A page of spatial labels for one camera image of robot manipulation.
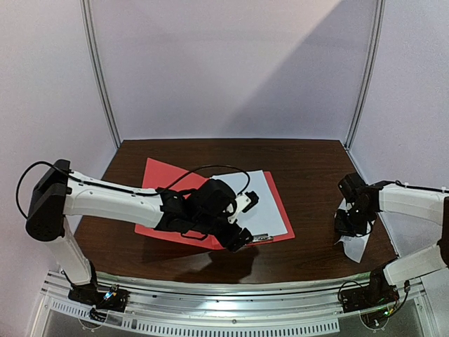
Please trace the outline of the small white paper sheet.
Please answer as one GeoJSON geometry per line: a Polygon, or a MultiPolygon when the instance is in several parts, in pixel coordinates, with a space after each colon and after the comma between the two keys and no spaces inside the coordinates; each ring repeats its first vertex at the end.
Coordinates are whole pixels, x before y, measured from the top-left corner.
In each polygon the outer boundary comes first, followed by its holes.
{"type": "Polygon", "coordinates": [[[346,213],[347,206],[342,202],[335,212],[334,229],[340,238],[337,243],[343,244],[344,254],[350,260],[360,263],[365,252],[370,233],[373,230],[375,221],[367,222],[367,229],[363,234],[355,234],[351,236],[349,231],[344,227],[342,216],[346,213]]]}

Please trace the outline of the large white paper sheet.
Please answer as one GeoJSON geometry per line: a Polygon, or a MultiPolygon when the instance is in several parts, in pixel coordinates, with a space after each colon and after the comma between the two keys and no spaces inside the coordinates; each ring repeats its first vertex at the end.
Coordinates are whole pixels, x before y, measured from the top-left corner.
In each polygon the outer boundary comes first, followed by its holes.
{"type": "Polygon", "coordinates": [[[250,171],[248,175],[250,183],[245,192],[255,192],[259,201],[246,213],[237,211],[231,219],[236,220],[241,228],[247,228],[252,236],[268,234],[276,237],[286,234],[288,232],[286,225],[269,189],[264,172],[250,171]]]}

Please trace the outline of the metal bottom folder clip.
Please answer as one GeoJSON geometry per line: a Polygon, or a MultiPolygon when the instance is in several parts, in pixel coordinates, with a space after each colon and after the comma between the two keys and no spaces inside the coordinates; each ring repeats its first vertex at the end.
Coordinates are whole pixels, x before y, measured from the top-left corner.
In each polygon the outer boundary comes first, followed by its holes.
{"type": "Polygon", "coordinates": [[[272,242],[274,240],[274,236],[268,235],[267,233],[254,235],[251,241],[251,244],[259,244],[265,242],[272,242]]]}

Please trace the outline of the red file folder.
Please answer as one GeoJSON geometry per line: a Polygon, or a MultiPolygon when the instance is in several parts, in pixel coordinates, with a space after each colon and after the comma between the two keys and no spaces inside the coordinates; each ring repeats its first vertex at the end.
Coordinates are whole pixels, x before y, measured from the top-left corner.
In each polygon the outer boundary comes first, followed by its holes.
{"type": "MultiPolygon", "coordinates": [[[[144,188],[152,189],[155,189],[157,187],[166,187],[186,172],[187,171],[183,168],[173,166],[162,161],[157,161],[152,158],[148,158],[142,186],[144,188]]],[[[274,237],[274,240],[272,242],[265,242],[261,244],[270,244],[287,239],[293,239],[295,238],[295,233],[293,231],[292,225],[290,224],[290,220],[282,203],[279,192],[276,188],[272,174],[268,171],[263,172],[288,232],[286,234],[274,237]]],[[[249,185],[250,183],[250,179],[247,179],[244,173],[238,171],[236,173],[215,175],[214,177],[226,182],[226,184],[228,184],[235,192],[239,192],[245,185],[249,185]]],[[[207,238],[203,239],[201,234],[197,234],[195,232],[189,232],[187,234],[187,237],[182,237],[181,234],[178,234],[176,232],[156,231],[139,224],[135,225],[134,232],[136,234],[149,238],[160,239],[167,242],[181,243],[190,246],[197,246],[208,250],[222,249],[218,240],[216,240],[216,238],[214,238],[213,236],[208,236],[207,238]]]]}

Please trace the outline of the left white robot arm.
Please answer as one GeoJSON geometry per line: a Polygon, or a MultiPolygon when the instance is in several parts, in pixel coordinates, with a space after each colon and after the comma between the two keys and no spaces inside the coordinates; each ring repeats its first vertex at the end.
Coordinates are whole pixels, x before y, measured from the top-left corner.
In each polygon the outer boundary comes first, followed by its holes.
{"type": "Polygon", "coordinates": [[[83,255],[67,224],[68,216],[93,216],[136,223],[159,232],[214,236],[221,247],[237,251],[251,242],[252,234],[237,223],[258,202],[254,191],[235,192],[224,181],[210,178],[198,188],[173,185],[142,189],[108,183],[73,171],[59,159],[34,186],[24,214],[27,234],[43,242],[57,258],[71,285],[90,305],[104,299],[95,282],[92,263],[83,255]]]}

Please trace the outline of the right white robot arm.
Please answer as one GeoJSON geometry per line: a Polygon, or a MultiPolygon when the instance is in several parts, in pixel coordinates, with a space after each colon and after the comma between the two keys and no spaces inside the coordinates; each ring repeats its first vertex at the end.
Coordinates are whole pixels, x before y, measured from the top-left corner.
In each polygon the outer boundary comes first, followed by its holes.
{"type": "Polygon", "coordinates": [[[380,269],[363,291],[369,306],[389,296],[390,287],[448,267],[448,188],[413,186],[382,180],[369,185],[356,174],[345,176],[338,188],[343,200],[334,228],[349,260],[360,263],[374,222],[387,225],[398,258],[380,269]]]}

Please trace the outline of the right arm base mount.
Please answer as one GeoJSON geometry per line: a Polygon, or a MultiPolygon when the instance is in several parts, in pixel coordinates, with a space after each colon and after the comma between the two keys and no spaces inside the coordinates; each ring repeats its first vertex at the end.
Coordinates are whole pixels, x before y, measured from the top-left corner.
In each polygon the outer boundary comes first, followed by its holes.
{"type": "Polygon", "coordinates": [[[389,285],[381,274],[372,273],[366,286],[354,280],[344,282],[337,299],[344,313],[360,311],[361,323],[375,331],[383,329],[404,306],[410,291],[409,280],[405,280],[403,291],[405,296],[401,300],[397,286],[389,285]]]}

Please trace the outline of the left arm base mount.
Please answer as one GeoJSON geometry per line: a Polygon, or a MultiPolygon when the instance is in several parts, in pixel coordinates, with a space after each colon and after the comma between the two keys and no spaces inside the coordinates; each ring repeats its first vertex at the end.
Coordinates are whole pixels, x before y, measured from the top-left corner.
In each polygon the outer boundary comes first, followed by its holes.
{"type": "Polygon", "coordinates": [[[130,291],[113,284],[107,291],[100,291],[96,275],[91,277],[87,284],[75,284],[67,279],[71,289],[68,299],[91,306],[88,316],[91,320],[104,323],[107,313],[124,312],[130,297],[130,291]]]}

